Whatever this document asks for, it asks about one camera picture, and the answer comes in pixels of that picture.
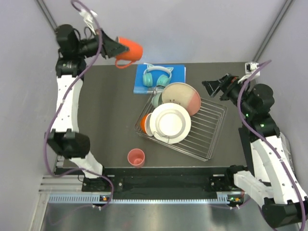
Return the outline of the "mint green bowl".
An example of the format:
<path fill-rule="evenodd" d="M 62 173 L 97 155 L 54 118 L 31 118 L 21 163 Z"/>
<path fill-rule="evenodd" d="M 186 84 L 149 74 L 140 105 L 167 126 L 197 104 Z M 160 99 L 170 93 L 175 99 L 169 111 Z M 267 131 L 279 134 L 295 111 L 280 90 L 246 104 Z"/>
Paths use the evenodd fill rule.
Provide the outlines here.
<path fill-rule="evenodd" d="M 161 104 L 163 104 L 162 101 L 162 93 L 157 93 L 151 100 L 151 104 L 154 108 L 157 108 L 158 106 L 160 106 Z"/>

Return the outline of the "orange mug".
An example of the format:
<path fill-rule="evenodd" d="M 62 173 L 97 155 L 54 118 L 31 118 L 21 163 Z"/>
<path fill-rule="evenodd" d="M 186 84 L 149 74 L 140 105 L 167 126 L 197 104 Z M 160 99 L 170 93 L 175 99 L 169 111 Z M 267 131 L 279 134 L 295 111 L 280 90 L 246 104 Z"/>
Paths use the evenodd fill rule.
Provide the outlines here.
<path fill-rule="evenodd" d="M 143 55 L 143 47 L 138 44 L 135 41 L 129 40 L 124 37 L 117 37 L 117 42 L 119 42 L 121 45 L 124 45 L 126 48 L 128 48 L 127 51 L 124 53 L 117 55 L 115 57 L 115 66 L 119 69 L 124 69 L 132 64 L 134 64 L 136 61 L 139 61 L 142 58 Z M 119 65 L 119 61 L 129 61 L 128 64 L 125 65 Z"/>

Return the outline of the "pink cream floral plate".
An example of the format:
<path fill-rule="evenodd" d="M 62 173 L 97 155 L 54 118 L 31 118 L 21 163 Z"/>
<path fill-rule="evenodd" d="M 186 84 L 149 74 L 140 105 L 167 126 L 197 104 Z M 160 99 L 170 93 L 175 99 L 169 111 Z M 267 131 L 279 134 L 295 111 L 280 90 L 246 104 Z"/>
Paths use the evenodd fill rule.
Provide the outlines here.
<path fill-rule="evenodd" d="M 186 83 L 172 83 L 162 92 L 163 103 L 176 103 L 186 109 L 190 116 L 201 108 L 201 97 L 198 91 Z"/>

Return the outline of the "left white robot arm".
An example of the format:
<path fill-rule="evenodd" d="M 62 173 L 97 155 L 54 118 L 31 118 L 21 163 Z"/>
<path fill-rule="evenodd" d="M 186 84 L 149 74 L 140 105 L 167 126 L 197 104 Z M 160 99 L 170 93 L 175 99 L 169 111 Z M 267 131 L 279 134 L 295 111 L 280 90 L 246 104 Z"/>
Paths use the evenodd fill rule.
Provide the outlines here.
<path fill-rule="evenodd" d="M 83 78 L 90 66 L 85 59 L 94 60 L 101 55 L 114 58 L 129 51 L 120 39 L 109 38 L 102 29 L 97 29 L 93 38 L 80 38 L 80 33 L 69 24 L 55 30 L 59 45 L 55 66 L 58 87 L 57 110 L 44 136 L 44 147 L 50 147 L 57 155 L 76 164 L 86 178 L 99 191 L 109 186 L 109 179 L 102 175 L 103 165 L 90 151 L 90 139 L 79 132 L 77 113 Z"/>

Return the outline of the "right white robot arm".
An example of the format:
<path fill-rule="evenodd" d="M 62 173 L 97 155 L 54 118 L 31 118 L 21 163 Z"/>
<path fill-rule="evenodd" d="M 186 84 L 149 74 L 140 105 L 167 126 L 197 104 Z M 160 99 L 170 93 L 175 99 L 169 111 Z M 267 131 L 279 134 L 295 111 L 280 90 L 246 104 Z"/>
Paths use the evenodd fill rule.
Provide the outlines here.
<path fill-rule="evenodd" d="M 269 113 L 274 104 L 271 87 L 251 87 L 249 81 L 230 74 L 202 84 L 210 97 L 222 92 L 220 100 L 231 101 L 242 121 L 239 134 L 247 165 L 229 167 L 225 186 L 232 191 L 239 188 L 254 200 L 270 227 L 300 223 L 304 230 L 308 196 L 292 171 L 282 134 Z"/>

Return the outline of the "orange white bowl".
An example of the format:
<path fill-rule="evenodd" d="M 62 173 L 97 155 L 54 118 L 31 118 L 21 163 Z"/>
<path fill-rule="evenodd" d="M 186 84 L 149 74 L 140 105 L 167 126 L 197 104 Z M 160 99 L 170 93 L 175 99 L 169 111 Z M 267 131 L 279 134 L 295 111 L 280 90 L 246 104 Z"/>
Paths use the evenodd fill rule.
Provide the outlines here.
<path fill-rule="evenodd" d="M 150 128 L 150 118 L 151 118 L 151 113 L 149 114 L 146 114 L 142 119 L 141 119 L 141 122 L 140 122 L 140 126 L 141 126 L 141 129 L 142 131 L 147 134 L 148 136 L 153 136 L 153 133 L 151 131 L 151 128 Z"/>

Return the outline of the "chrome wire dish rack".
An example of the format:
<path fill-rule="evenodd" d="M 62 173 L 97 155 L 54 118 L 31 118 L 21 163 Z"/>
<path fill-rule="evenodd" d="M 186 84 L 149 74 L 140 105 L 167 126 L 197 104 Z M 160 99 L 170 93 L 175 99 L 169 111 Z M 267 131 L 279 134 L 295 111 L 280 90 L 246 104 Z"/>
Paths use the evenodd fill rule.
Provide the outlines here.
<path fill-rule="evenodd" d="M 202 161 L 207 161 L 212 157 L 216 147 L 216 141 L 219 138 L 221 128 L 223 127 L 224 118 L 227 108 L 221 104 L 201 98 L 201 108 L 191 117 L 191 130 L 188 136 L 176 144 L 167 144 L 157 140 L 154 136 L 145 134 L 140 126 L 141 119 L 155 109 L 151 100 L 157 93 L 162 93 L 165 89 L 156 88 L 150 95 L 138 121 L 135 125 L 136 132 L 145 138 L 153 140 L 159 144 L 177 150 L 184 154 L 190 155 Z"/>

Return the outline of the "pink plastic cup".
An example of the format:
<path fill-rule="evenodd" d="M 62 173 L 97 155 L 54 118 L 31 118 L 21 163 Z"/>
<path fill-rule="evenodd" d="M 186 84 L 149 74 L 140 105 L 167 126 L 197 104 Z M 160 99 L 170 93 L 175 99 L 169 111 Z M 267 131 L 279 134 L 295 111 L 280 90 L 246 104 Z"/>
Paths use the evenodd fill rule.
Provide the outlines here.
<path fill-rule="evenodd" d="M 143 150 L 135 148 L 129 151 L 127 159 L 133 167 L 141 168 L 145 163 L 145 153 Z"/>

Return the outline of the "white blue-rimmed plate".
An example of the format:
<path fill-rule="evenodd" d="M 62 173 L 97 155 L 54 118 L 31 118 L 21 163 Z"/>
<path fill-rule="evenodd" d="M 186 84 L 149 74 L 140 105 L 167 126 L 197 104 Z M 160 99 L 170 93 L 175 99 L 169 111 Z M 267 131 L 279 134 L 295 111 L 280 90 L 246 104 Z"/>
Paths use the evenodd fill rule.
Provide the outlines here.
<path fill-rule="evenodd" d="M 175 103 L 164 103 L 153 110 L 149 125 L 157 140 L 176 144 L 188 136 L 192 122 L 184 107 Z"/>

